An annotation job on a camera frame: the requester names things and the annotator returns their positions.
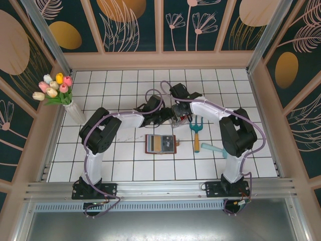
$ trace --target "flower bouquet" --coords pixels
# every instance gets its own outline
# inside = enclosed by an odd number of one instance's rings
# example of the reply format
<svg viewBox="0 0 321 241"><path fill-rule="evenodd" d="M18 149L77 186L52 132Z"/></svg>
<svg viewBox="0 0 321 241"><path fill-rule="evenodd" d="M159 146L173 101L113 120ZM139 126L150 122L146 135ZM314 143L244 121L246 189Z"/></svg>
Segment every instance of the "flower bouquet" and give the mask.
<svg viewBox="0 0 321 241"><path fill-rule="evenodd" d="M56 80L53 80L49 74L46 74L44 75L44 81L39 82L39 88L42 92L34 92L32 97L40 101L46 98L48 101L45 105L62 104L71 118L81 125L86 122L86 117L72 99L71 85L72 79L70 76L58 73Z"/></svg>

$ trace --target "gold circle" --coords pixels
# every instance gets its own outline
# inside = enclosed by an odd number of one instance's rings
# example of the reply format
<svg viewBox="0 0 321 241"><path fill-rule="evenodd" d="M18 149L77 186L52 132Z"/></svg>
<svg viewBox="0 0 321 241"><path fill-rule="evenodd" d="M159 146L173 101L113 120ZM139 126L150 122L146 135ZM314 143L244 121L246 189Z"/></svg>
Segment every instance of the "gold circle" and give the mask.
<svg viewBox="0 0 321 241"><path fill-rule="evenodd" d="M55 36L60 47L65 49L77 49L81 46L82 40L80 33L71 24L57 21L50 24L49 29Z"/></svg>
<svg viewBox="0 0 321 241"><path fill-rule="evenodd" d="M279 0L242 0L240 19L247 26L265 26L270 22L279 2Z"/></svg>
<svg viewBox="0 0 321 241"><path fill-rule="evenodd" d="M136 18L140 18L146 9L146 0L97 0L97 4L102 12L116 22L129 22L130 17L126 14L123 3L131 9Z"/></svg>
<svg viewBox="0 0 321 241"><path fill-rule="evenodd" d="M277 60L275 67L275 81L282 89L292 85L295 80L299 63L296 56L290 52L283 53Z"/></svg>
<svg viewBox="0 0 321 241"><path fill-rule="evenodd" d="M30 56L28 35L20 23L0 10L0 69L7 74L24 72Z"/></svg>

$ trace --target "leaf illustration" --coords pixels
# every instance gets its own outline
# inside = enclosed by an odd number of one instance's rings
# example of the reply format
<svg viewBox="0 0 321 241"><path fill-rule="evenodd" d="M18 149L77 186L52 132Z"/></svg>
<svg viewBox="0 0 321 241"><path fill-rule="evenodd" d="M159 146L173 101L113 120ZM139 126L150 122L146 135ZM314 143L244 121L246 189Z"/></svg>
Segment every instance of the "leaf illustration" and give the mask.
<svg viewBox="0 0 321 241"><path fill-rule="evenodd" d="M53 20L61 11L61 0L35 0L44 19Z"/></svg>
<svg viewBox="0 0 321 241"><path fill-rule="evenodd" d="M321 0L309 0L305 7L303 20L309 26L321 23Z"/></svg>
<svg viewBox="0 0 321 241"><path fill-rule="evenodd" d="M311 53L321 43L321 25L300 28L291 41L296 52Z"/></svg>

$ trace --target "beige wall trim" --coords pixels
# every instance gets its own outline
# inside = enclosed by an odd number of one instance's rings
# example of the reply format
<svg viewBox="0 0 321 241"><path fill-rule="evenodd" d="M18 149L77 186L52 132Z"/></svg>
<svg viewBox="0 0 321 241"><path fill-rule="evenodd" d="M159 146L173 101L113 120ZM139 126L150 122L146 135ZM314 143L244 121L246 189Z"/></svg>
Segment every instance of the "beige wall trim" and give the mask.
<svg viewBox="0 0 321 241"><path fill-rule="evenodd" d="M289 25L293 22L296 14L299 12L301 6L303 5L305 0L298 0L297 4L295 5L295 7L292 10L292 13L289 15L289 17L287 18L287 20L285 21L282 30L280 31L280 33L278 34L278 36L275 38L273 45L271 46L269 52L267 53L267 55L265 56L263 63L266 64L272 54L274 53L276 46L280 43L280 41L282 40L284 34L286 33Z"/></svg>
<svg viewBox="0 0 321 241"><path fill-rule="evenodd" d="M87 0L80 0L80 1L81 1L81 4L82 4L82 7L84 9L84 12L85 12L85 15L86 15L86 18L87 18L87 22L89 24L89 28L91 30L92 37L94 38L97 50L98 50L98 52L100 54L102 54L105 51L104 51L104 47L103 47L102 42L101 42L101 38L100 38L99 31L98 31L98 27L96 25L96 21L95 21L95 18L94 18L94 12L92 11L90 2L87 1Z"/></svg>
<svg viewBox="0 0 321 241"><path fill-rule="evenodd" d="M321 84L321 71L300 91L296 97L284 108L283 115L287 116L304 98Z"/></svg>
<svg viewBox="0 0 321 241"><path fill-rule="evenodd" d="M319 228L321 210L312 190L312 184L317 184L316 182L311 183L307 178L301 156L263 61L257 65L252 80L255 82L256 91L266 116L266 124L269 127L285 177L293 179L313 240L318 240L316 237L321 237L321 229Z"/></svg>
<svg viewBox="0 0 321 241"><path fill-rule="evenodd" d="M55 60L51 56L49 50L45 46L45 44L42 42L41 38L39 37L38 33L34 29L33 25L29 22L28 17L26 16L25 12L21 9L20 5L18 4L17 0L9 0L14 9L16 10L19 17L22 19L34 39L36 40L37 44L40 46L41 50L43 51L44 55L47 57L51 65L55 64Z"/></svg>
<svg viewBox="0 0 321 241"><path fill-rule="evenodd" d="M235 4L236 4L236 0L228 0L227 1L226 7L225 7L225 12L224 12L223 19L222 19L221 26L220 26L219 35L217 36L217 40L216 40L216 44L215 44L215 48L214 48L215 53L217 53L218 51L221 51L221 49L222 49L223 42L225 40L225 36L226 36L227 30L229 28L233 12L234 12Z"/></svg>

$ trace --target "dark teal wallpaper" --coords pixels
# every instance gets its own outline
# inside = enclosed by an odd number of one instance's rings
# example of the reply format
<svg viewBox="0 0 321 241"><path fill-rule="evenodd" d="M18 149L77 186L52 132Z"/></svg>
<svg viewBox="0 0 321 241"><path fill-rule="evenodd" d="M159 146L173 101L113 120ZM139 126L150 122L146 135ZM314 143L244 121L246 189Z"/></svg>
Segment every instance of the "dark teal wallpaper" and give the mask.
<svg viewBox="0 0 321 241"><path fill-rule="evenodd" d="M7 194L5 192L0 192L0 213L1 213L2 207L4 206L6 197L7 197Z"/></svg>
<svg viewBox="0 0 321 241"><path fill-rule="evenodd" d="M222 51L254 50L278 1L237 0Z"/></svg>
<svg viewBox="0 0 321 241"><path fill-rule="evenodd" d="M164 0L164 51L213 51L226 3Z"/></svg>
<svg viewBox="0 0 321 241"><path fill-rule="evenodd" d="M282 23L280 24L278 30L276 31L276 33L274 34L273 38L271 39L270 44L267 46L266 50L264 51L264 53L263 53L263 58L265 58L265 56L267 55L267 53L270 51L270 48L271 48L271 46L272 46L272 44L273 44L273 42L274 42L274 39L279 35L279 33L280 33L280 31L282 30L282 28L283 28L286 20L288 19L288 17L289 17L289 15L291 14L293 8L294 8L295 5L297 4L297 1L298 1L298 0L293 0L293 1L292 1L291 6L290 6L289 10L287 11L287 13L286 13L286 15L285 15Z"/></svg>
<svg viewBox="0 0 321 241"><path fill-rule="evenodd" d="M34 119L0 90L0 179L11 182Z"/></svg>
<svg viewBox="0 0 321 241"><path fill-rule="evenodd" d="M0 77L37 110L32 93L39 91L38 83L52 65L9 1L1 4L0 19Z"/></svg>
<svg viewBox="0 0 321 241"><path fill-rule="evenodd" d="M309 178L321 175L321 85L287 115Z"/></svg>
<svg viewBox="0 0 321 241"><path fill-rule="evenodd" d="M266 64L283 107L321 70L320 9L320 1L305 1Z"/></svg>
<svg viewBox="0 0 321 241"><path fill-rule="evenodd" d="M153 0L90 0L106 52L156 51Z"/></svg>

